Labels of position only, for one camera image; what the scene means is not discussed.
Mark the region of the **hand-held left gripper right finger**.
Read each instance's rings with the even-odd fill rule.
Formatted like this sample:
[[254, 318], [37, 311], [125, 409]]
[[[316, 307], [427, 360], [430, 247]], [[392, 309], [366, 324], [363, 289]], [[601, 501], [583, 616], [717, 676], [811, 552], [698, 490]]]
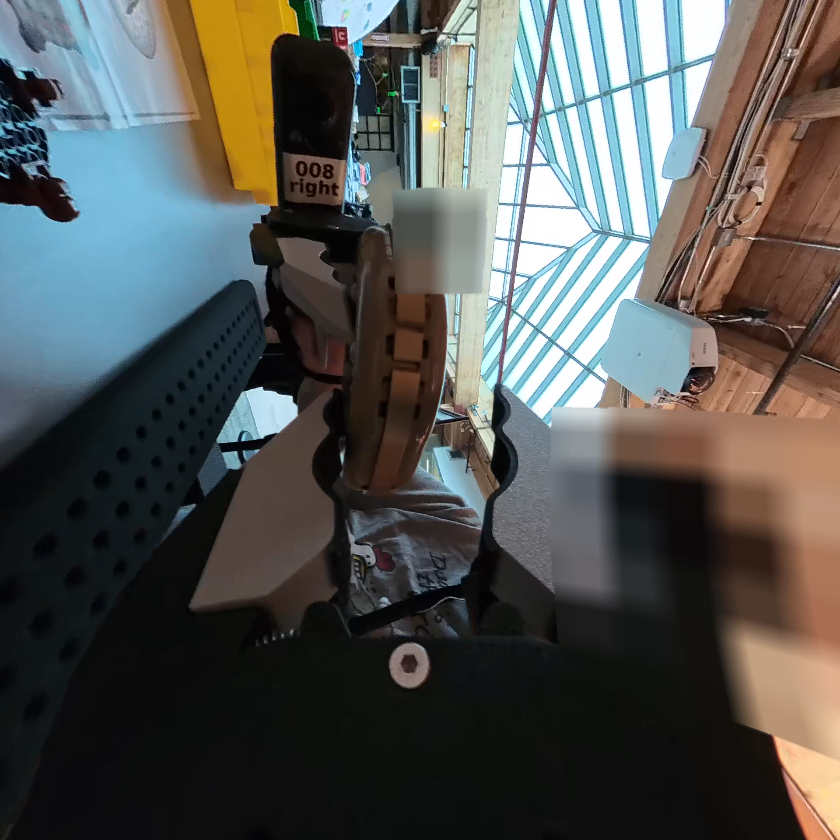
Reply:
[[496, 488], [486, 501], [479, 549], [466, 576], [469, 620], [494, 602], [514, 607], [526, 634], [555, 636], [550, 543], [550, 426], [509, 388], [493, 391], [490, 461]]

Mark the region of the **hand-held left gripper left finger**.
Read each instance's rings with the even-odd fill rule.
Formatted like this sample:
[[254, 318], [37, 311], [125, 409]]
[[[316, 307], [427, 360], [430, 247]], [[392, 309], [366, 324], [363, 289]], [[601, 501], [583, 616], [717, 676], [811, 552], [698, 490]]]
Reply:
[[255, 608], [280, 631], [297, 631], [312, 603], [337, 594], [328, 545], [334, 507], [313, 460], [328, 438], [323, 393], [241, 469], [234, 495], [198, 579], [194, 614]]

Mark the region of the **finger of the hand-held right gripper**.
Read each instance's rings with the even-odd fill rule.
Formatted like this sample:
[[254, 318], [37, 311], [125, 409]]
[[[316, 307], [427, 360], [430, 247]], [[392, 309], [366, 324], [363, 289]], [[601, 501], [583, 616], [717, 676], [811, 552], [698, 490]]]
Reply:
[[354, 338], [350, 291], [325, 259], [324, 243], [278, 237], [270, 271], [270, 335], [305, 370], [341, 370]]

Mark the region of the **round tan brick-built disc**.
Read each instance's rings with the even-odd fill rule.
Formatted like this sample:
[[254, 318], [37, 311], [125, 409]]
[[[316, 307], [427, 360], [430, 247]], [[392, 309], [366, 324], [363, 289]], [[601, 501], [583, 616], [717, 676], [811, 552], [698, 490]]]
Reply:
[[343, 374], [343, 479], [383, 494], [413, 477], [433, 431], [446, 374], [447, 302], [397, 289], [384, 228], [362, 234], [357, 256]]

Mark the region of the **person's right hand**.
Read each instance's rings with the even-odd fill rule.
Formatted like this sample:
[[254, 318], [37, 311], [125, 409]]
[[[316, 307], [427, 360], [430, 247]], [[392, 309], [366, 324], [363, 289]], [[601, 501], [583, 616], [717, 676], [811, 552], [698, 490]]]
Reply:
[[290, 315], [290, 330], [304, 369], [297, 394], [298, 410], [302, 412], [321, 394], [342, 388], [347, 344], [321, 332], [308, 316], [299, 312]]

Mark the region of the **yellow plastic bin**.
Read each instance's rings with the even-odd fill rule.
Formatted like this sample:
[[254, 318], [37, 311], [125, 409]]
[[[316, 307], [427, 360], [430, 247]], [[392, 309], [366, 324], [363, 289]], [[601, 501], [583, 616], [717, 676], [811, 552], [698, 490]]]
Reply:
[[191, 1], [234, 188], [277, 205], [271, 48], [299, 34], [288, 1]]

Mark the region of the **white paper sheet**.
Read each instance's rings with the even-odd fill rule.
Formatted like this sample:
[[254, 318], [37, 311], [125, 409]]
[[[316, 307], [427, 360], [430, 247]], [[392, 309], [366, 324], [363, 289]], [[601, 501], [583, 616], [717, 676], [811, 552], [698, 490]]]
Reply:
[[351, 44], [389, 18], [397, 1], [318, 1], [321, 25], [345, 28]]

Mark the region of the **grey printed sweatshirt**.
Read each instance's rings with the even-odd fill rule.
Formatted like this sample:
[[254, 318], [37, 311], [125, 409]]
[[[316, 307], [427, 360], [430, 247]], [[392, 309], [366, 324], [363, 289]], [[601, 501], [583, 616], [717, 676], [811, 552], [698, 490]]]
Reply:
[[469, 572], [478, 552], [480, 520], [422, 467], [383, 495], [338, 488], [348, 507], [351, 536], [345, 619], [456, 585]]

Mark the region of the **building instruction booklet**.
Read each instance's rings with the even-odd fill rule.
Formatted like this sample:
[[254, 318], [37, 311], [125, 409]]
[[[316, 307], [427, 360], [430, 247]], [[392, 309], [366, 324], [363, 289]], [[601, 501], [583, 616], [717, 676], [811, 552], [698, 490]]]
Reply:
[[59, 83], [48, 131], [200, 118], [167, 2], [2, 1], [1, 55]]

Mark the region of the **dark brown round brick plate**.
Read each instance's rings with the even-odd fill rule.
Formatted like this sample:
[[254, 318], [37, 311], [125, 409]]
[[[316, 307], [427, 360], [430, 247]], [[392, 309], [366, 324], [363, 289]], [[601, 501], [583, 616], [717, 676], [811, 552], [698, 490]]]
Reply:
[[1, 203], [36, 207], [65, 224], [80, 213], [67, 184], [49, 169], [49, 144], [40, 121], [41, 111], [63, 97], [58, 80], [1, 59]]

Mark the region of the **black metal pipe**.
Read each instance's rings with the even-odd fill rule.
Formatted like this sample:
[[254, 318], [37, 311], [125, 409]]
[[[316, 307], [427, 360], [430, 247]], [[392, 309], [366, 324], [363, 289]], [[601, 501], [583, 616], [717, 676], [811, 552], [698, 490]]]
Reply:
[[839, 277], [830, 286], [819, 304], [812, 317], [805, 325], [798, 340], [795, 342], [793, 348], [787, 353], [784, 358], [782, 366], [777, 371], [772, 379], [768, 390], [761, 397], [758, 405], [752, 412], [755, 416], [765, 416], [769, 412], [769, 408], [786, 382], [794, 367], [800, 362], [805, 350], [808, 349], [811, 342], [817, 337], [819, 332], [826, 326], [830, 316], [833, 314], [839, 301]]

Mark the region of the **wooden post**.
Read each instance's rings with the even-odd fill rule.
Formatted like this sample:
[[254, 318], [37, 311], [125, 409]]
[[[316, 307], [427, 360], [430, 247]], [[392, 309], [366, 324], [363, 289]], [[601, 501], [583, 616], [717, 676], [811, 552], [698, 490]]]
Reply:
[[519, 27], [519, 1], [482, 1], [477, 9], [476, 75], [471, 121], [468, 188], [486, 198], [486, 235], [480, 248], [481, 286], [461, 298], [455, 402], [476, 405], [487, 329], [498, 200]]

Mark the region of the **white wireless access point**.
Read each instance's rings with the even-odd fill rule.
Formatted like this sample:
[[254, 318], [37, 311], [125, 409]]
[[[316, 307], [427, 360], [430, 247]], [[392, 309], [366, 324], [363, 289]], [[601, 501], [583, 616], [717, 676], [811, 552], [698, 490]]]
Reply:
[[668, 181], [681, 181], [695, 173], [707, 139], [707, 129], [691, 127], [674, 134], [661, 169]]

